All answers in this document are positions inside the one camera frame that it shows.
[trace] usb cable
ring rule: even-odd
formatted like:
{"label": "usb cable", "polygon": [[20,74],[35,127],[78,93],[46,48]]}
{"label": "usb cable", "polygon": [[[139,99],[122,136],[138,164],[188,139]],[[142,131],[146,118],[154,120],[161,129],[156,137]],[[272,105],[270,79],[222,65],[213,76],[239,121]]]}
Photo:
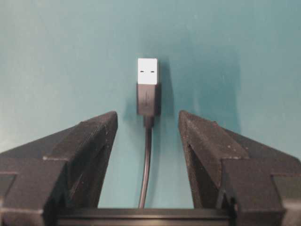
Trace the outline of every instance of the usb cable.
{"label": "usb cable", "polygon": [[145,127],[145,158],[139,208],[144,208],[151,163],[151,134],[155,116],[161,114],[161,85],[158,60],[138,59],[137,113],[143,116]]}

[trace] teal wall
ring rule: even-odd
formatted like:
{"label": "teal wall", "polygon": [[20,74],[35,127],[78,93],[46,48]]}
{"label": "teal wall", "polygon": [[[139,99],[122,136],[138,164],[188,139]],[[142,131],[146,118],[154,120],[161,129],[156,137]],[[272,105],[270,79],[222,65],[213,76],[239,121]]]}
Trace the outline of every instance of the teal wall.
{"label": "teal wall", "polygon": [[110,110],[100,207],[136,207],[136,61],[160,61],[147,207],[191,208],[181,109],[301,157],[300,0],[1,0],[0,151]]}

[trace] usb-a plug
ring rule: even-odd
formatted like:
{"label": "usb-a plug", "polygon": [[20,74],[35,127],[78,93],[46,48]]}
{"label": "usb-a plug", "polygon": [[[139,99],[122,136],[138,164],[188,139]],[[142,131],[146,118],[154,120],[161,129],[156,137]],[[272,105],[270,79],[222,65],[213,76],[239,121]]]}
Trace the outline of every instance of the usb-a plug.
{"label": "usb-a plug", "polygon": [[159,83],[158,60],[138,59],[137,113],[154,117],[161,113],[161,87]]}

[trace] cable strain relief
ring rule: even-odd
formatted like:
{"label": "cable strain relief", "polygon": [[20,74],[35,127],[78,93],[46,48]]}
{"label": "cable strain relief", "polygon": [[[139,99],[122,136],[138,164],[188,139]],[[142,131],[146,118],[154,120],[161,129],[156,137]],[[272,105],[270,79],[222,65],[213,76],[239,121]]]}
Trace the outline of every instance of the cable strain relief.
{"label": "cable strain relief", "polygon": [[155,124],[154,117],[151,117],[151,116],[144,116],[143,117],[143,125],[144,125],[145,128],[151,129],[151,128],[154,127],[154,124]]}

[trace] black plastic housing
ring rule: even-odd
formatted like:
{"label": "black plastic housing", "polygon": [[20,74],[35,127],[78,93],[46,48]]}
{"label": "black plastic housing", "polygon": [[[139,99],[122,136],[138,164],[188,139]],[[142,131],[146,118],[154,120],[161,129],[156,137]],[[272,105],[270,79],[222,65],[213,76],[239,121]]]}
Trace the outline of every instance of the black plastic housing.
{"label": "black plastic housing", "polygon": [[161,114],[161,84],[148,85],[137,83],[137,114],[159,116]]}

